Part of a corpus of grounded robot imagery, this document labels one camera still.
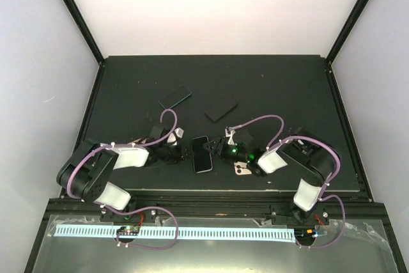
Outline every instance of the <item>smartphone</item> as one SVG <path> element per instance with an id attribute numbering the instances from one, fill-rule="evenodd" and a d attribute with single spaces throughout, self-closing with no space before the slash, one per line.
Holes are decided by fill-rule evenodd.
<path id="1" fill-rule="evenodd" d="M 193 170 L 196 173 L 209 172 L 213 169 L 212 156 L 203 148 L 209 142 L 206 136 L 192 139 Z"/>
<path id="2" fill-rule="evenodd" d="M 180 102 L 183 102 L 186 98 L 191 96 L 192 91 L 190 91 L 186 86 L 180 86 L 179 88 L 173 90 L 164 98 L 159 100 L 159 104 L 164 109 L 171 109 Z"/>
<path id="3" fill-rule="evenodd" d="M 225 116 L 228 112 L 233 110 L 237 106 L 237 101 L 232 97 L 224 97 L 216 104 L 212 105 L 204 113 L 209 119 L 216 122 Z"/>

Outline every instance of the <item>red wire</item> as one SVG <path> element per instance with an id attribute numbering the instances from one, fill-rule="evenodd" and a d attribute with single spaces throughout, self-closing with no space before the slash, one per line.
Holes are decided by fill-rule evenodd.
<path id="1" fill-rule="evenodd" d="M 328 229 L 328 227 L 327 227 L 324 223 L 322 223 L 322 221 L 321 221 L 320 217 L 318 217 L 318 215 L 314 214 L 314 217 L 315 217 L 316 220 L 318 220 L 318 222 L 319 222 L 322 226 L 325 227 L 325 229 L 326 229 L 328 232 L 330 231 L 330 230 Z"/>
<path id="2" fill-rule="evenodd" d="M 140 212 L 139 214 L 141 215 L 141 220 L 139 221 L 138 226 L 139 226 L 139 227 L 141 227 L 141 226 L 142 226 L 142 223 L 143 223 L 143 220 L 144 220 L 145 215 L 143 214 L 143 212 Z"/>

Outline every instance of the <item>led light strip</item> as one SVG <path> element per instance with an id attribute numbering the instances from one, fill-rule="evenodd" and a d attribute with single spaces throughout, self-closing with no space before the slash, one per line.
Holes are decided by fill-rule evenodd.
<path id="1" fill-rule="evenodd" d="M 54 236 L 115 238 L 119 228 L 121 226 L 60 224 Z M 142 226 L 138 235 L 121 235 L 120 238 L 173 239 L 175 231 L 175 227 Z M 294 230 L 282 228 L 179 227 L 178 239 L 295 242 Z"/>

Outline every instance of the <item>cable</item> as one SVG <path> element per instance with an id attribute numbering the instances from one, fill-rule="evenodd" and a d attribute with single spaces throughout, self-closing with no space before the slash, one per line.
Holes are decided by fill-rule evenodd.
<path id="1" fill-rule="evenodd" d="M 139 214 L 141 215 L 141 220 L 139 221 L 138 226 L 141 227 L 145 218 L 145 214 L 143 212 L 139 212 Z"/>
<path id="2" fill-rule="evenodd" d="M 162 247 L 153 247 L 153 246 L 144 246 L 144 245 L 141 245 L 141 244 L 127 243 L 126 244 L 127 246 L 140 247 L 140 248 L 143 248 L 143 249 L 150 249 L 152 251 L 163 251 L 165 249 L 169 249 L 170 247 L 174 246 L 176 241 L 178 240 L 178 235 L 179 235 L 178 220 L 176 220 L 176 217 L 172 214 L 172 212 L 168 211 L 168 209 L 165 209 L 165 208 L 162 208 L 162 207 L 150 206 L 150 207 L 144 207 L 144 208 L 141 208 L 141 209 L 138 209 L 138 210 L 134 210 L 134 211 L 131 211 L 131 212 L 120 212 L 120 211 L 118 211 L 118 210 L 116 210 L 116 209 L 114 209 L 114 208 L 112 208 L 110 206 L 105 206 L 105 207 L 107 209 L 109 209 L 110 211 L 114 212 L 115 214 L 118 214 L 118 215 L 132 215 L 132 214 L 138 214 L 139 212 L 142 212 L 142 211 L 145 211 L 145 210 L 153 210 L 154 209 L 154 210 L 163 211 L 163 212 L 169 214 L 172 217 L 172 219 L 174 221 L 174 225 L 176 227 L 176 232 L 174 234 L 174 238 L 173 238 L 172 242 L 169 243 L 168 245 L 162 246 Z M 116 242 L 118 243 L 119 246 L 121 244 L 123 244 L 122 242 L 120 242 L 120 235 L 121 235 L 121 233 L 119 233 L 116 236 Z"/>
<path id="3" fill-rule="evenodd" d="M 339 159 L 337 153 L 336 153 L 331 147 L 329 147 L 328 145 L 326 145 L 325 143 L 322 143 L 321 141 L 315 140 L 315 139 L 313 139 L 313 138 L 311 138 L 311 137 L 304 137 L 304 136 L 290 136 L 290 137 L 286 137 L 285 139 L 281 140 L 279 143 L 276 143 L 275 145 L 273 145 L 273 147 L 269 148 L 268 151 L 276 150 L 276 149 L 278 149 L 281 145 L 283 145 L 284 143 L 287 143 L 287 142 L 290 142 L 290 141 L 293 141 L 293 140 L 304 140 L 304 141 L 308 141 L 308 142 L 314 143 L 314 144 L 316 144 L 316 145 L 318 145 L 318 146 L 324 148 L 326 151 L 329 152 L 329 154 L 331 154 L 331 156 L 334 158 L 334 160 L 335 160 L 335 162 L 336 162 L 335 171 L 331 174 L 331 176 L 329 176 L 329 177 L 324 181 L 324 184 L 323 184 L 323 186 L 322 186 L 322 188 L 321 188 L 321 192 L 320 192 L 320 194 L 318 195 L 318 199 L 320 199 L 320 198 L 322 197 L 322 195 L 324 194 L 325 189 L 330 185 L 330 181 L 333 180 L 333 179 L 337 176 L 339 170 L 341 169 L 341 160 Z"/>
<path id="4" fill-rule="evenodd" d="M 173 114 L 174 116 L 174 123 L 173 123 L 173 127 L 172 129 L 163 137 L 146 143 L 146 144 L 138 144 L 136 146 L 138 147 L 147 147 L 147 146 L 151 146 L 157 143 L 162 142 L 163 140 L 167 139 L 172 133 L 173 131 L 176 129 L 176 126 L 178 124 L 178 116 L 176 115 L 176 113 L 172 110 L 172 109 L 166 109 L 163 110 L 162 114 L 160 115 L 160 119 L 159 121 L 162 123 L 163 117 L 165 115 L 165 113 L 170 112 Z M 68 179 L 68 183 L 66 185 L 66 193 L 68 194 L 68 196 L 70 196 L 71 198 L 78 198 L 77 196 L 72 194 L 72 182 L 74 180 L 74 177 L 76 176 L 76 174 L 79 172 L 79 170 L 83 167 L 83 165 L 90 159 L 92 158 L 96 153 L 101 152 L 102 150 L 108 150 L 111 149 L 112 147 L 116 147 L 116 148 L 129 148 L 129 147 L 133 147 L 135 146 L 135 144 L 114 144 L 114 145 L 101 145 L 101 147 L 98 147 L 96 149 L 94 149 L 93 151 L 91 151 L 89 154 L 87 154 L 87 156 L 85 156 L 79 163 L 78 165 L 75 167 L 75 169 L 73 170 L 73 172 L 70 175 L 70 178 Z"/>
<path id="5" fill-rule="evenodd" d="M 327 225 L 325 225 L 325 224 L 321 221 L 321 219 L 320 219 L 320 217 L 318 216 L 318 214 L 314 214 L 314 218 L 318 221 L 318 223 L 319 223 L 320 225 L 324 226 L 324 228 L 327 230 L 327 232 L 330 231 L 330 230 L 328 229 Z"/>
<path id="6" fill-rule="evenodd" d="M 255 121 L 258 121 L 258 120 L 262 120 L 262 119 L 264 119 L 264 118 L 277 118 L 277 119 L 279 119 L 279 120 L 281 121 L 280 130 L 279 130 L 278 133 L 271 139 L 271 141 L 268 142 L 268 144 L 267 144 L 267 148 L 269 148 L 269 147 L 271 146 L 271 144 L 273 144 L 273 142 L 280 136 L 281 132 L 284 130 L 284 120 L 283 120 L 283 118 L 282 118 L 281 116 L 279 116 L 279 115 L 269 114 L 269 115 L 259 116 L 258 118 L 255 118 L 255 119 L 253 119 L 253 120 L 251 120 L 251 121 L 248 121 L 247 123 L 244 123 L 244 124 L 241 124 L 241 125 L 237 125 L 237 126 L 234 126 L 234 127 L 229 127 L 229 130 L 234 130 L 234 129 L 242 128 L 242 127 L 244 127 L 244 126 L 250 125 L 251 123 L 254 123 Z"/>
<path id="7" fill-rule="evenodd" d="M 344 207 L 343 201 L 340 199 L 340 197 L 339 197 L 338 195 L 335 195 L 335 194 L 331 194 L 331 195 L 327 196 L 326 198 L 321 199 L 321 201 L 326 201 L 326 200 L 328 200 L 328 199 L 330 199 L 330 198 L 336 198 L 336 199 L 338 200 L 340 206 L 341 206 L 341 210 L 342 210 L 342 212 L 343 212 L 343 225 L 341 226 L 341 231 L 339 232 L 338 236 L 337 236 L 335 239 L 333 239 L 333 241 L 331 241 L 331 242 L 329 242 L 329 243 L 327 243 L 327 244 L 324 244 L 323 246 L 303 246 L 303 245 L 300 244 L 300 243 L 298 242 L 298 240 L 296 239 L 295 242 L 297 243 L 297 245 L 298 245 L 300 248 L 307 248 L 307 249 L 324 249 L 324 248 L 326 248 L 326 247 L 330 247 L 330 246 L 334 245 L 334 244 L 337 243 L 338 240 L 342 237 L 342 235 L 343 235 L 343 233 L 344 233 L 344 230 L 345 230 L 345 207 Z"/>

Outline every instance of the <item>phone screen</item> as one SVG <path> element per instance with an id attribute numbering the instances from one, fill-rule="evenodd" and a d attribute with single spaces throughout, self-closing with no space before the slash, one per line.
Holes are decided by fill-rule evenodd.
<path id="1" fill-rule="evenodd" d="M 179 88 L 170 92 L 164 98 L 160 99 L 159 104 L 164 109 L 170 109 L 180 102 L 183 102 L 186 98 L 191 96 L 191 94 L 192 92 L 188 88 L 186 88 L 186 86 L 180 86 Z"/>
<path id="2" fill-rule="evenodd" d="M 211 171 L 213 169 L 212 156 L 203 148 L 209 142 L 206 136 L 192 140 L 193 168 L 196 173 Z"/>

